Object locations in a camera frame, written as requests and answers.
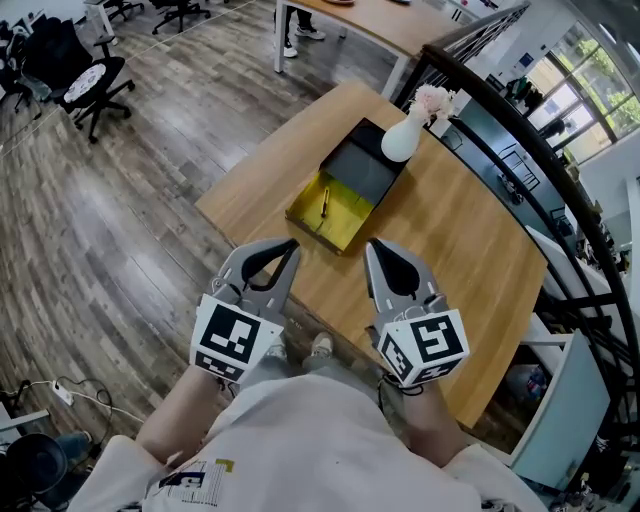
pen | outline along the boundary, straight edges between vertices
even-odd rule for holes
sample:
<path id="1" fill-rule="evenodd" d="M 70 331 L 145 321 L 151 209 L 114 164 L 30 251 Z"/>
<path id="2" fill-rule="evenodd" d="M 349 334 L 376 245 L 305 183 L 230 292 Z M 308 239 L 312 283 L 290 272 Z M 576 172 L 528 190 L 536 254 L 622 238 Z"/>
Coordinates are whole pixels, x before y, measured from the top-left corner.
<path id="1" fill-rule="evenodd" d="M 327 204 L 329 204 L 329 187 L 324 188 L 324 200 L 322 201 L 322 210 L 320 211 L 320 217 L 323 219 L 327 216 Z"/>

printed graphic on shirt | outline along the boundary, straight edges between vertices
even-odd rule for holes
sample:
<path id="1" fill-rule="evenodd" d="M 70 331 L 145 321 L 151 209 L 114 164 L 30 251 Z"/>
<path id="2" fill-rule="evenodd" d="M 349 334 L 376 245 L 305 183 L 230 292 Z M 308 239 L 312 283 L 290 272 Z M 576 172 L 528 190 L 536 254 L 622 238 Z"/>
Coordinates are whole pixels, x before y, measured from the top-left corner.
<path id="1" fill-rule="evenodd" d="M 233 472 L 233 466 L 234 461 L 228 459 L 216 459 L 215 463 L 192 461 L 160 480 L 150 494 L 158 496 L 162 493 L 165 498 L 182 503 L 217 507 L 225 475 Z"/>

jeans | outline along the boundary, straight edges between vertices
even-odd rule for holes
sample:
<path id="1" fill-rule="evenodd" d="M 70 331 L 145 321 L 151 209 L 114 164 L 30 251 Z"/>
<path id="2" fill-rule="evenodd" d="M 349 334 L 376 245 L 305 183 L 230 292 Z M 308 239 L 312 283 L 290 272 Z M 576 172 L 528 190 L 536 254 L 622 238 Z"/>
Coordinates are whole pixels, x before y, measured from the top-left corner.
<path id="1" fill-rule="evenodd" d="M 375 390 L 367 386 L 356 375 L 342 366 L 337 359 L 332 357 L 309 356 L 302 362 L 302 368 L 308 374 L 320 375 L 328 379 L 342 382 L 349 387 L 361 391 L 371 398 L 371 400 L 376 404 L 378 403 Z M 258 365 L 251 370 L 247 379 L 240 386 L 240 391 L 266 380 L 286 379 L 293 376 L 293 368 L 287 361 L 283 361 L 279 357 L 265 356 Z"/>
<path id="2" fill-rule="evenodd" d="M 311 13 L 288 5 L 285 11 L 285 21 L 284 21 L 285 41 L 289 40 L 289 23 L 291 22 L 291 15 L 293 14 L 293 11 L 298 11 L 298 26 L 300 28 L 311 28 Z M 273 11 L 273 22 L 274 23 L 276 22 L 276 11 Z"/>
<path id="3" fill-rule="evenodd" d="M 89 439 L 82 432 L 60 436 L 56 442 L 67 457 L 68 473 L 52 489 L 37 495 L 38 500 L 51 510 L 65 509 L 84 484 L 88 475 L 72 473 L 71 470 L 84 460 L 91 448 Z"/>
<path id="4" fill-rule="evenodd" d="M 67 456 L 69 469 L 84 459 L 91 448 L 89 439 L 83 432 L 74 432 L 73 434 L 60 436 L 56 438 L 56 442 Z"/>

desk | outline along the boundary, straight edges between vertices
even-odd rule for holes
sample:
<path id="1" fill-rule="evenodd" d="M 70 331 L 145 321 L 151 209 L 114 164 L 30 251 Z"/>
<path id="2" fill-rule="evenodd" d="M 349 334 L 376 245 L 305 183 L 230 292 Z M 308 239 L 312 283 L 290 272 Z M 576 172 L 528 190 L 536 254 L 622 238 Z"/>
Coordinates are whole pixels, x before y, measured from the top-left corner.
<path id="1" fill-rule="evenodd" d="M 302 260 L 292 294 L 377 362 L 381 358 L 364 332 L 375 316 L 364 243 L 377 236 L 422 257 L 449 305 L 460 309 L 471 356 L 440 382 L 456 418 L 473 426 L 527 330 L 546 262 L 502 203 L 426 131 L 342 256 L 285 220 L 285 209 L 363 117 L 389 129 L 405 115 L 362 83 L 339 85 L 269 136 L 197 207 L 236 244 L 295 237 Z"/>
<path id="2" fill-rule="evenodd" d="M 329 18 L 389 50 L 396 63 L 382 90 L 390 98 L 409 60 L 420 55 L 422 46 L 460 28 L 438 9 L 413 0 L 399 4 L 391 0 L 357 0 L 354 5 L 335 5 L 324 0 L 278 0 L 276 6 L 276 53 L 273 68 L 282 72 L 284 63 L 284 24 L 287 6 L 297 7 Z"/>

office chair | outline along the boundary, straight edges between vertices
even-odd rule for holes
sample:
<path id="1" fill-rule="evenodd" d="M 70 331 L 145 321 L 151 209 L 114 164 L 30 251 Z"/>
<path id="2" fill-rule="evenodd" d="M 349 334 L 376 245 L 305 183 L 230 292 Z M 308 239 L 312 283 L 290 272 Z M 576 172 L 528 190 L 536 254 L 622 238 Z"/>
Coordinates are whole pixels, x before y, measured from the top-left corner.
<path id="1" fill-rule="evenodd" d="M 162 23 L 159 23 L 154 27 L 151 33 L 155 36 L 158 33 L 158 29 L 169 23 L 171 20 L 179 18 L 180 20 L 180 30 L 182 32 L 182 19 L 185 16 L 192 14 L 204 14 L 204 17 L 209 19 L 211 18 L 211 13 L 206 9 L 200 9 L 200 4 L 192 4 L 191 0 L 151 0 L 151 4 L 156 9 L 163 9 L 165 7 L 169 7 L 169 10 L 164 13 L 164 20 Z"/>
<path id="2" fill-rule="evenodd" d="M 105 9 L 111 9 L 112 7 L 115 7 L 116 10 L 109 13 L 109 21 L 111 21 L 116 16 L 122 16 L 124 20 L 127 21 L 129 18 L 127 18 L 127 15 L 125 13 L 127 11 L 132 11 L 136 7 L 140 7 L 140 12 L 144 11 L 144 4 L 141 3 L 132 4 L 131 2 L 125 2 L 125 0 L 107 0 L 104 3 Z"/>
<path id="3" fill-rule="evenodd" d="M 128 107 L 111 101 L 125 87 L 130 91 L 135 88 L 133 81 L 127 80 L 109 90 L 124 67 L 122 57 L 109 55 L 107 45 L 113 39 L 104 36 L 96 41 L 93 46 L 101 46 L 105 57 L 94 61 L 80 44 L 71 20 L 60 22 L 58 18 L 49 18 L 25 43 L 23 72 L 49 86 L 50 97 L 67 113 L 85 109 L 74 118 L 79 130 L 81 121 L 93 114 L 89 129 L 92 144 L 98 141 L 93 132 L 104 109 L 122 110 L 125 119 L 131 116 Z"/>
<path id="4" fill-rule="evenodd" d="M 0 69 L 0 87 L 4 89 L 7 96 L 11 94 L 18 95 L 18 101 L 16 101 L 16 104 L 13 107 L 13 111 L 16 114 L 19 112 L 18 107 L 20 106 L 20 103 L 24 101 L 25 105 L 28 106 L 33 98 L 31 89 L 17 81 L 19 76 L 19 73 L 11 69 L 8 64 L 5 65 L 4 69 Z M 38 113 L 33 118 L 34 121 L 42 115 L 40 104 L 37 101 L 35 104 L 38 107 Z"/>

